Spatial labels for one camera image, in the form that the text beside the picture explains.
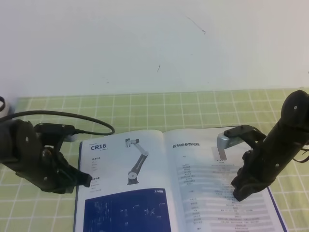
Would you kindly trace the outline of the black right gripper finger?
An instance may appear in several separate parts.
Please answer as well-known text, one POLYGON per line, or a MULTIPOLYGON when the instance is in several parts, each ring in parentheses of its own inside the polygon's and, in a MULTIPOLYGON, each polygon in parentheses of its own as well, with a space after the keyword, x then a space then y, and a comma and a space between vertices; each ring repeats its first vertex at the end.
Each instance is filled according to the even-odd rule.
POLYGON ((253 183, 253 177, 248 172, 246 167, 241 167, 237 171, 237 176, 232 180, 231 185, 233 186, 234 183, 238 185, 245 185, 245 184, 253 183))
POLYGON ((249 183, 245 185, 233 184, 233 196, 239 201, 243 201, 254 193, 261 192, 268 186, 268 183, 249 183))

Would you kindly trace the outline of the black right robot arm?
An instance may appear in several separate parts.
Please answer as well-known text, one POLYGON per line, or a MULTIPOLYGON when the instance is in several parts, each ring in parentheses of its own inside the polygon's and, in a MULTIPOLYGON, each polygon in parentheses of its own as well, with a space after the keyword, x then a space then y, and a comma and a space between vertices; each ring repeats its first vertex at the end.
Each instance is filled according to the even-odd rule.
POLYGON ((243 166, 232 180, 233 196, 243 201, 270 186, 297 153, 309 144, 309 95, 297 90, 284 101, 281 117, 268 135, 250 125, 224 131, 217 144, 227 149, 241 142, 250 146, 243 166))

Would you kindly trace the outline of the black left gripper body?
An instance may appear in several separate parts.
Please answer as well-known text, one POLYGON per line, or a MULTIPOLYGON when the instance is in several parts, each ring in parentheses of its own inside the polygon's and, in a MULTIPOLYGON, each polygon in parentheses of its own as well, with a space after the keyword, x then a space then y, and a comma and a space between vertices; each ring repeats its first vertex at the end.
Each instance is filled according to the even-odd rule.
POLYGON ((20 167, 15 174, 41 191, 55 193, 60 167, 68 163, 60 152, 64 138, 45 138, 34 132, 34 149, 22 152, 20 167))

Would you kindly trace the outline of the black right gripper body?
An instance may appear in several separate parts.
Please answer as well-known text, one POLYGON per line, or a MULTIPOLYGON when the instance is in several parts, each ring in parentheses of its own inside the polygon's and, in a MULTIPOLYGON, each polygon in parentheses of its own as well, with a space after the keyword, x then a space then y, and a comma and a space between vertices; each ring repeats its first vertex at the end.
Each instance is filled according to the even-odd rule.
POLYGON ((268 186, 303 147, 303 130, 285 124, 276 124, 268 135, 249 125, 228 129, 224 135, 239 137, 251 147, 242 156, 243 167, 252 175, 253 183, 268 186))

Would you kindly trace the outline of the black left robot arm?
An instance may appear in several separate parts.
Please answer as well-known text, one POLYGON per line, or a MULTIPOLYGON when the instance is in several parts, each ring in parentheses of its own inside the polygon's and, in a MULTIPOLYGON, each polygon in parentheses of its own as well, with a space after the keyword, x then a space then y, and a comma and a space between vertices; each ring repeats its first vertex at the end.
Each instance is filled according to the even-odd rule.
POLYGON ((71 125, 5 121, 0 125, 0 162, 44 192, 66 194, 76 186, 88 188, 92 176, 71 166, 60 152, 74 134, 71 125))

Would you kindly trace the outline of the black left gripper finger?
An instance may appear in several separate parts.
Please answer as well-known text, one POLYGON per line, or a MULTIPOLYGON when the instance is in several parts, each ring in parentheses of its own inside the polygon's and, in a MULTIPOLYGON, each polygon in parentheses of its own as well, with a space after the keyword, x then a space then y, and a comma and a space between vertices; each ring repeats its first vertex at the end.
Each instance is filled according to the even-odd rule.
POLYGON ((73 175, 77 179, 76 186, 84 186, 89 188, 92 181, 92 176, 90 174, 84 173, 70 164, 64 164, 60 167, 60 174, 73 175))
POLYGON ((59 174, 58 184, 55 193, 72 193, 77 184, 77 179, 73 175, 59 174))

